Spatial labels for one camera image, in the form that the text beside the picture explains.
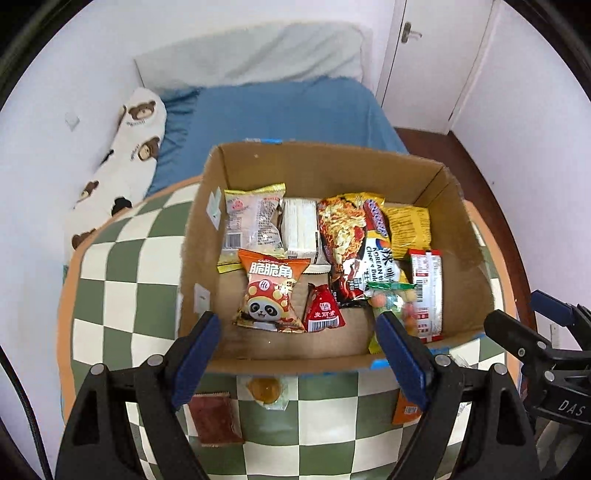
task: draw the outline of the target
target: red and white package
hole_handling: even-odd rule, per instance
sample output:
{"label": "red and white package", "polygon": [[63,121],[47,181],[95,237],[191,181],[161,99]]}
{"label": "red and white package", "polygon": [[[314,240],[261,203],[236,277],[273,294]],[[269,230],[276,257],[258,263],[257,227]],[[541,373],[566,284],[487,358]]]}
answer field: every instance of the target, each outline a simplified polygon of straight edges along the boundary
{"label": "red and white package", "polygon": [[308,283],[309,294],[304,328],[306,332],[319,332],[325,328],[338,328],[345,325],[345,319],[336,304],[328,285],[314,286]]}
{"label": "red and white package", "polygon": [[438,250],[409,249],[413,268],[414,301],[418,337],[425,342],[441,340],[443,313],[443,276],[441,253]]}

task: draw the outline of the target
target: bear pattern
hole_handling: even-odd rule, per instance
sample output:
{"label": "bear pattern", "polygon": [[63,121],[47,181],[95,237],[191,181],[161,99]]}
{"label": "bear pattern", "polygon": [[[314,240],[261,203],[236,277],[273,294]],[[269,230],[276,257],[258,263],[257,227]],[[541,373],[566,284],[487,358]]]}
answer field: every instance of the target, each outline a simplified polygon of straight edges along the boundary
{"label": "bear pattern", "polygon": [[84,190],[82,190],[82,192],[80,192],[80,198],[78,199],[78,202],[81,202],[82,200],[87,199],[90,195],[92,195],[92,192],[94,192],[98,188],[98,186],[99,186],[98,180],[88,182],[86,184],[86,187],[84,187]]}
{"label": "bear pattern", "polygon": [[147,103],[140,103],[139,105],[129,108],[129,114],[134,120],[146,120],[154,114],[156,102],[151,100]]}
{"label": "bear pattern", "polygon": [[86,240],[90,235],[92,235],[95,232],[96,232],[96,228],[93,228],[89,232],[84,232],[84,233],[81,233],[80,235],[74,235],[72,237],[72,248],[74,250],[76,250],[76,248],[78,248],[84,240]]}
{"label": "bear pattern", "polygon": [[148,141],[141,144],[141,146],[137,149],[137,156],[141,161],[146,161],[149,158],[158,158],[158,153],[160,151],[158,147],[158,142],[160,142],[159,137],[152,137]]}
{"label": "bear pattern", "polygon": [[132,208],[131,202],[126,199],[125,197],[117,197],[115,199],[115,203],[113,204],[113,208],[111,209],[111,216],[115,216],[116,213],[119,213],[121,210],[125,208]]}

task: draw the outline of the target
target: white wall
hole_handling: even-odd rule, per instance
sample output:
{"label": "white wall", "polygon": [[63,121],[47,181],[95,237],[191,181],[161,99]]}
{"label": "white wall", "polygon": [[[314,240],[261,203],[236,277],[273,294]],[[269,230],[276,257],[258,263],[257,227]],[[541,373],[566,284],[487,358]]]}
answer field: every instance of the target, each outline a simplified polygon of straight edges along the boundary
{"label": "white wall", "polygon": [[[591,305],[591,102],[552,46],[505,3],[452,130],[501,205],[531,289]],[[548,321],[538,324],[549,337]],[[576,346],[564,328],[560,346]]]}
{"label": "white wall", "polygon": [[[377,86],[394,0],[95,0],[34,60],[0,112],[0,344],[37,414],[50,463],[63,431],[56,364],[62,223],[114,134],[119,105],[139,85],[134,55],[268,20],[345,20],[374,32]],[[80,117],[70,132],[66,112]],[[0,374],[0,416],[40,472],[24,413]]]}

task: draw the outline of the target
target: red snack package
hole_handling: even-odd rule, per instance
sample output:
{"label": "red snack package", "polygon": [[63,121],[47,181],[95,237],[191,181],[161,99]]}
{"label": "red snack package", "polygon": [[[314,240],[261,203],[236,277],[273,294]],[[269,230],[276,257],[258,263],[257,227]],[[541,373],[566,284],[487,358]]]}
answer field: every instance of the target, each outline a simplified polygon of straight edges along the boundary
{"label": "red snack package", "polygon": [[306,332],[319,332],[325,328],[338,328],[345,325],[345,319],[336,304],[328,285],[315,287],[308,284],[310,293],[304,315]]}
{"label": "red snack package", "polygon": [[229,443],[244,443],[234,431],[229,393],[194,395],[189,402],[191,417],[204,447],[219,447]]}
{"label": "red snack package", "polygon": [[235,320],[236,325],[273,332],[303,332],[291,306],[291,292],[309,258],[283,260],[248,250],[238,250],[248,272],[248,286]]}

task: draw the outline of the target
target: cable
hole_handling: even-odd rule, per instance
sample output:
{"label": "cable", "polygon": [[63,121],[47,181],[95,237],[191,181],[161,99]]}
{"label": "cable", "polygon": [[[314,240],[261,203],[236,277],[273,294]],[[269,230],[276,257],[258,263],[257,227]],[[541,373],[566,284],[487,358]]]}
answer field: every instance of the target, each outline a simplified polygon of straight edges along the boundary
{"label": "cable", "polygon": [[2,367],[10,379],[14,390],[17,391],[18,398],[22,403],[25,414],[27,415],[29,427],[31,427],[31,434],[33,434],[33,441],[35,442],[35,449],[37,450],[37,456],[39,457],[39,463],[41,463],[41,469],[43,470],[45,480],[53,480],[53,475],[51,474],[51,468],[49,468],[49,461],[47,460],[45,447],[43,446],[43,439],[41,438],[41,432],[39,431],[39,425],[37,424],[37,419],[35,418],[33,408],[31,407],[31,402],[29,402],[27,394],[22,387],[21,381],[18,379],[17,373],[14,371],[10,361],[8,360],[8,357],[2,349],[2,346],[0,346],[0,364],[2,364]]}

